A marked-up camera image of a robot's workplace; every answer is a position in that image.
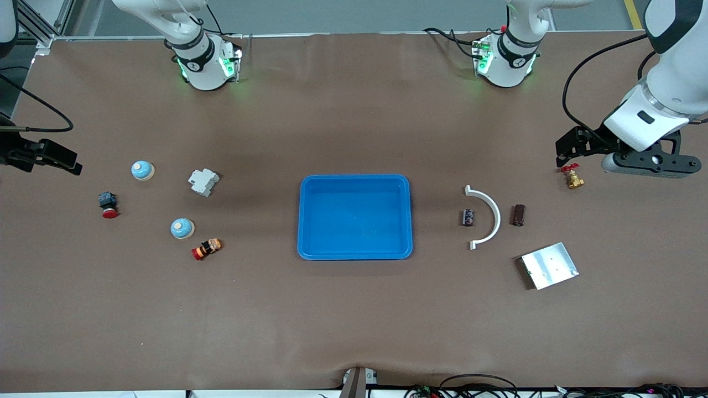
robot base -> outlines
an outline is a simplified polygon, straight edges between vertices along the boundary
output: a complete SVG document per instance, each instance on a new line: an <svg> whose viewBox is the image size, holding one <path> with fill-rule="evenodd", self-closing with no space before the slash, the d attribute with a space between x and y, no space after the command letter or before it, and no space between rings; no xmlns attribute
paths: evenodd
<svg viewBox="0 0 708 398"><path fill-rule="evenodd" d="M182 65L182 77L195 89L211 91L218 89L228 81L238 81L241 72L241 48L234 43L222 39L218 35L208 35L209 40L215 45L214 55L203 69L194 72L188 65Z"/></svg>
<svg viewBox="0 0 708 398"><path fill-rule="evenodd" d="M474 60L474 72L477 76L485 77L495 86L505 88L517 86L531 73L536 55L528 62L528 67L512 68L509 62L499 55L498 39L499 35L492 33L472 43L472 54L481 58Z"/></svg>

white curved plastic part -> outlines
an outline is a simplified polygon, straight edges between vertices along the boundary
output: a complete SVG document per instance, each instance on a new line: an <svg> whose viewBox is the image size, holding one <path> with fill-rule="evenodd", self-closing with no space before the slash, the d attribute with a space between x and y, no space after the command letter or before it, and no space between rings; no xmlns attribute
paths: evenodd
<svg viewBox="0 0 708 398"><path fill-rule="evenodd" d="M480 198L484 200L484 202L489 205L489 207L491 207L491 211L494 213L494 229L492 229L491 233L486 238L471 241L469 243L469 250L475 250L478 244L484 243L492 239L494 235L496 235L497 231L499 230L499 227L501 226L501 212L499 211L499 206L496 205L494 200L484 192L475 191L469 186L466 186L464 187L464 194L467 196L474 196L475 198Z"/></svg>

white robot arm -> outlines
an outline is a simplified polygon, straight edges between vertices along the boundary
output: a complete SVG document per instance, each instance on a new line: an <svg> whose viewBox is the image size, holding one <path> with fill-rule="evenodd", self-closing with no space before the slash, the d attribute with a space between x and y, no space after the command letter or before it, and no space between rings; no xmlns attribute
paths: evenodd
<svg viewBox="0 0 708 398"><path fill-rule="evenodd" d="M478 75L500 87L514 87L531 72L536 50L550 26L546 8L575 8L593 0L504 0L506 30L492 32L475 42L473 55Z"/></svg>
<svg viewBox="0 0 708 398"><path fill-rule="evenodd" d="M165 36L177 54L182 75L196 89L214 90L238 80L241 49L206 33L192 12L207 0L113 0L122 11L147 22Z"/></svg>
<svg viewBox="0 0 708 398"><path fill-rule="evenodd" d="M0 58L5 57L17 41L17 0L0 0Z"/></svg>
<svg viewBox="0 0 708 398"><path fill-rule="evenodd" d="M679 129L708 112L708 1L651 0L644 19L658 64L598 129L578 126L556 142L558 166L606 154L603 168L615 173L683 178L701 169L698 158L679 153ZM673 148L664 151L661 141Z"/></svg>

small electronic component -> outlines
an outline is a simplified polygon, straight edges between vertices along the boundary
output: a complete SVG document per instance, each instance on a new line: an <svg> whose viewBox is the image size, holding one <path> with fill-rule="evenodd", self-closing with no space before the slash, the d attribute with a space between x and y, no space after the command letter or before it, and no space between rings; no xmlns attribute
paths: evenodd
<svg viewBox="0 0 708 398"><path fill-rule="evenodd" d="M192 249L192 256L194 256L195 260L202 260L209 254L220 250L221 247L221 242L218 239L209 239L208 241L203 241L202 246Z"/></svg>
<svg viewBox="0 0 708 398"><path fill-rule="evenodd" d="M103 218L118 217L118 201L115 195L106 191L98 196L98 206L103 209Z"/></svg>
<svg viewBox="0 0 708 398"><path fill-rule="evenodd" d="M511 220L511 224L515 225L516 227L523 227L524 226L524 212L525 211L526 211L525 205L514 206L514 217Z"/></svg>
<svg viewBox="0 0 708 398"><path fill-rule="evenodd" d="M189 177L189 183L192 184L192 191L201 196L209 196L212 193L212 187L219 180L219 175L209 169L202 171L194 170Z"/></svg>
<svg viewBox="0 0 708 398"><path fill-rule="evenodd" d="M462 225L471 227L474 224L474 211L472 209L464 209L462 211Z"/></svg>

silver aluminum plate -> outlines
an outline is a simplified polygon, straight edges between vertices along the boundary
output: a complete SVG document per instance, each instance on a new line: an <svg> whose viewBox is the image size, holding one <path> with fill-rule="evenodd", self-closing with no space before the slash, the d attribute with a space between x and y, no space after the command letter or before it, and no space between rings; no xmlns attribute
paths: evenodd
<svg viewBox="0 0 708 398"><path fill-rule="evenodd" d="M521 256L521 261L537 289L547 288L579 275L562 242Z"/></svg>

